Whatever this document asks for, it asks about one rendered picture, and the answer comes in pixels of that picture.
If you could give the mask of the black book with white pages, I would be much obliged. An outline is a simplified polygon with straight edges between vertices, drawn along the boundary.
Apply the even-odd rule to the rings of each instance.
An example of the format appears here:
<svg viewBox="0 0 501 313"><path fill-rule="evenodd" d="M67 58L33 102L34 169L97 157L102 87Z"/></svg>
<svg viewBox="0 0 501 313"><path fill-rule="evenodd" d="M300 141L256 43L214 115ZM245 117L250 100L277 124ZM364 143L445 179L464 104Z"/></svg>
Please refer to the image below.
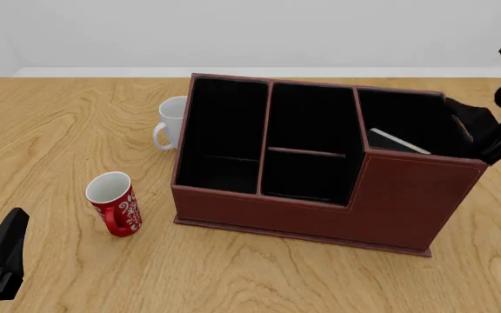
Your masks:
<svg viewBox="0 0 501 313"><path fill-rule="evenodd" d="M412 143L408 143L398 137L390 135L387 132L372 128L366 132L367 140L369 146L373 149L379 150L395 150L409 153L421 153L425 155L430 155L428 150L417 147Z"/></svg>

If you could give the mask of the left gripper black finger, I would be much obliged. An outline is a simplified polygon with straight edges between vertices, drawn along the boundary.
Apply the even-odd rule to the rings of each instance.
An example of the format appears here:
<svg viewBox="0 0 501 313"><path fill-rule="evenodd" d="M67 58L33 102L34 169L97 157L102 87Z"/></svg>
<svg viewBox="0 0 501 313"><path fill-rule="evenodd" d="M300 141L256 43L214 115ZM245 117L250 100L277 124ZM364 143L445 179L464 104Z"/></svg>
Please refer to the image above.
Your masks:
<svg viewBox="0 0 501 313"><path fill-rule="evenodd" d="M0 224L0 271L23 277L23 243L29 221L22 208L13 208Z"/></svg>

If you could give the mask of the red-brown desk caddy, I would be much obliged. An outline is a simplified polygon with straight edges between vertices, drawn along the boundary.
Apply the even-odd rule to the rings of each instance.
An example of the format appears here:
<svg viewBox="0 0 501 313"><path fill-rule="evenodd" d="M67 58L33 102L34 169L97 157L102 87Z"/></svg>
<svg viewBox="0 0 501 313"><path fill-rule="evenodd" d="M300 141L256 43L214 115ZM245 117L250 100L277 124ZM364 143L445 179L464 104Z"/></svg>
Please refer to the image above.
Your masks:
<svg viewBox="0 0 501 313"><path fill-rule="evenodd" d="M430 255L487 164L443 93L196 74L176 223ZM369 146L372 128L431 154Z"/></svg>

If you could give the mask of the red mug with white pattern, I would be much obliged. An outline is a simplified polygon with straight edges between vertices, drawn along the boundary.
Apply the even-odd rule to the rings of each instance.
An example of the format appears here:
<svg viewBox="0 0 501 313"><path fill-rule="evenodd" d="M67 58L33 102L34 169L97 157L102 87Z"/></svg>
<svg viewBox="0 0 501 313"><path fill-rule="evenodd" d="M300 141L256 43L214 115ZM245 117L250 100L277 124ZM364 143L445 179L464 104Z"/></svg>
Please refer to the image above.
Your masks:
<svg viewBox="0 0 501 313"><path fill-rule="evenodd" d="M113 236L131 236L141 228L141 213L127 174L101 174L87 185L85 195Z"/></svg>

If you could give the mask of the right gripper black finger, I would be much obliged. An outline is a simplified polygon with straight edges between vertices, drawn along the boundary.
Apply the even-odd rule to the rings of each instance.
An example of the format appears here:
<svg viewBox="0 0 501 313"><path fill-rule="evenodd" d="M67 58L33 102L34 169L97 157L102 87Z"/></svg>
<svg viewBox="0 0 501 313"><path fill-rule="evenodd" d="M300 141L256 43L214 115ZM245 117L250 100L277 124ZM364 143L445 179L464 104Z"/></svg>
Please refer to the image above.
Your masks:
<svg viewBox="0 0 501 313"><path fill-rule="evenodd" d="M498 128L497 119L489 109L460 103L453 98L445 98L445 105L468 134L471 143L481 143Z"/></svg>

